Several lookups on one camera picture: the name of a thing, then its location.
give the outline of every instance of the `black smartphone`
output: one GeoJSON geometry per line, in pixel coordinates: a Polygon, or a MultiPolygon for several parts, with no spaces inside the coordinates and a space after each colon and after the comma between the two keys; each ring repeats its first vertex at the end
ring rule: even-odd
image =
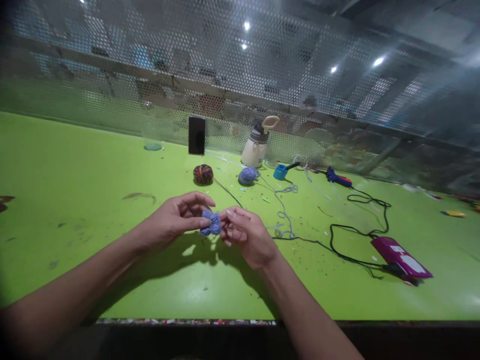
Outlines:
{"type": "Polygon", "coordinates": [[[188,153],[203,155],[205,153],[206,120],[199,116],[188,118],[188,153]]]}

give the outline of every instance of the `clear plastic cup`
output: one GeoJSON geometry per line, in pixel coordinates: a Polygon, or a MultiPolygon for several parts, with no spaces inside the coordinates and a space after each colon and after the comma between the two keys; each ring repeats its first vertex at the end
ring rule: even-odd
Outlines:
{"type": "Polygon", "coordinates": [[[145,122],[141,126],[141,135],[145,142],[144,149],[148,151],[162,150],[162,142],[160,140],[160,126],[153,122],[145,122]]]}

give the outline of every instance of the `water bottle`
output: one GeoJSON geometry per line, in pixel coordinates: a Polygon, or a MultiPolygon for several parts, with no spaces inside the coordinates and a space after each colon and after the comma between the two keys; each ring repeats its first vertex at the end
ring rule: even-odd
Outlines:
{"type": "Polygon", "coordinates": [[[241,162],[252,168],[259,168],[265,159],[269,129],[273,129],[280,121],[278,116],[267,116],[263,122],[256,124],[250,132],[241,153],[241,162]]]}

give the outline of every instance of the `person's left hand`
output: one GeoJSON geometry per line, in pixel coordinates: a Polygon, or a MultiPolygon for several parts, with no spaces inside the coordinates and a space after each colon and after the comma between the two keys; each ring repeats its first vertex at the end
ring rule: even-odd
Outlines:
{"type": "Polygon", "coordinates": [[[171,197],[132,231],[139,232],[146,250],[153,246],[163,250],[184,232],[209,227],[212,222],[202,212],[214,206],[210,196],[198,191],[171,197]]]}

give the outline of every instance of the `hand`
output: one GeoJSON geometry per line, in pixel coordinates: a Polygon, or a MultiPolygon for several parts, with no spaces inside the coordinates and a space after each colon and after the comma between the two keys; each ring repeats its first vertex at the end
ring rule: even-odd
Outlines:
{"type": "Polygon", "coordinates": [[[238,206],[220,214],[221,237],[228,245],[238,245],[248,265],[254,270],[267,267],[280,252],[257,214],[238,206]]]}
{"type": "Polygon", "coordinates": [[[163,250],[184,232],[209,227],[212,222],[202,212],[214,206],[210,196],[198,191],[171,197],[132,231],[140,232],[145,249],[158,245],[163,250]]]}

